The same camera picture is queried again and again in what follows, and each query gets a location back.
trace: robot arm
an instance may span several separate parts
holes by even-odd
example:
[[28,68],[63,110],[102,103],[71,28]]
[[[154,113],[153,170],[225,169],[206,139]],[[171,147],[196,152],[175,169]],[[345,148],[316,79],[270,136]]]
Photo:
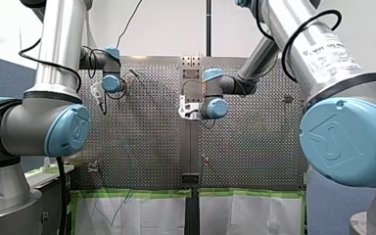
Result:
[[259,20],[267,24],[273,41],[264,38],[235,77],[224,76],[221,70],[205,72],[202,117],[224,117],[228,107],[223,95],[242,94],[235,84],[253,93],[276,49],[290,46],[284,59],[307,96],[300,135],[306,158],[340,184],[376,187],[376,73],[364,70],[328,25],[317,19],[308,22],[318,16],[319,1],[238,0],[237,4],[255,16],[258,6]]

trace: perforated metal panel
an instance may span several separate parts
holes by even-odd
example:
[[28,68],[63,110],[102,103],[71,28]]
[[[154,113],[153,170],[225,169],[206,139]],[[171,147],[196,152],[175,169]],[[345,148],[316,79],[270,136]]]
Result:
[[[90,93],[101,72],[93,79],[87,71],[80,72],[80,96],[92,114],[92,127],[82,157],[75,160],[75,188],[179,187],[180,65],[177,58],[173,61],[124,62],[121,71],[128,93],[119,101],[108,99],[106,116]],[[88,164],[96,161],[99,171],[88,171]]]
[[[203,58],[201,66],[234,74],[244,62]],[[181,141],[196,138],[185,138],[190,132],[181,131],[184,121],[177,113],[181,60],[124,58],[122,63],[128,94],[120,101],[109,100],[106,116],[90,94],[91,84],[101,79],[101,73],[90,79],[87,71],[81,72],[80,96],[92,114],[92,128],[82,157],[74,160],[74,188],[180,188],[180,164],[184,163],[180,146],[190,145]],[[140,77],[127,72],[129,69]],[[294,101],[285,104],[285,95]],[[298,85],[277,67],[261,80],[256,94],[226,98],[228,117],[218,120],[212,129],[203,126],[197,136],[201,186],[299,189],[306,161],[299,144]],[[88,171],[88,164],[96,161],[99,171]]]
[[[209,59],[203,68],[235,74],[241,64]],[[293,102],[285,103],[285,96]],[[299,126],[302,100],[299,85],[288,80],[280,63],[258,83],[255,94],[225,96],[226,118],[202,127],[202,187],[296,190],[306,169]]]

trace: metal pole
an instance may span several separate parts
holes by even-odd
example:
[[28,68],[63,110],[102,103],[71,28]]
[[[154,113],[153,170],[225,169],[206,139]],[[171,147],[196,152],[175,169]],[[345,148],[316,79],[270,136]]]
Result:
[[267,67],[271,66],[271,61],[278,54],[279,50],[276,43],[268,38],[263,38],[258,44],[252,55],[246,63],[237,72],[239,78],[245,81],[254,81],[259,79]]
[[[39,60],[78,70],[86,11],[85,0],[47,2]],[[35,84],[27,92],[52,92],[78,97],[76,87],[77,80],[71,72],[38,64]]]
[[212,55],[212,0],[207,0],[207,57]]

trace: blue cap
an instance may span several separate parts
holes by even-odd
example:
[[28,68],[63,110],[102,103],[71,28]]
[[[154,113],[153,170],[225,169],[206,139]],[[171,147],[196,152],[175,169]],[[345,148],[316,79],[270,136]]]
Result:
[[213,80],[219,76],[223,76],[223,72],[221,69],[209,69],[204,72],[204,80]]
[[237,6],[246,7],[249,4],[249,0],[236,0]]
[[121,82],[115,75],[105,75],[102,80],[102,87],[108,93],[115,94],[120,91]]
[[79,152],[90,130],[90,114],[82,105],[63,110],[47,132],[44,152],[48,157],[67,157]]
[[301,123],[307,160],[340,184],[376,187],[376,105],[329,98],[309,109]]
[[210,119],[224,118],[228,113],[228,104],[224,99],[215,98],[207,105],[207,115]]
[[116,59],[120,60],[120,51],[116,47],[105,47],[105,51],[109,53],[109,55],[115,57]]

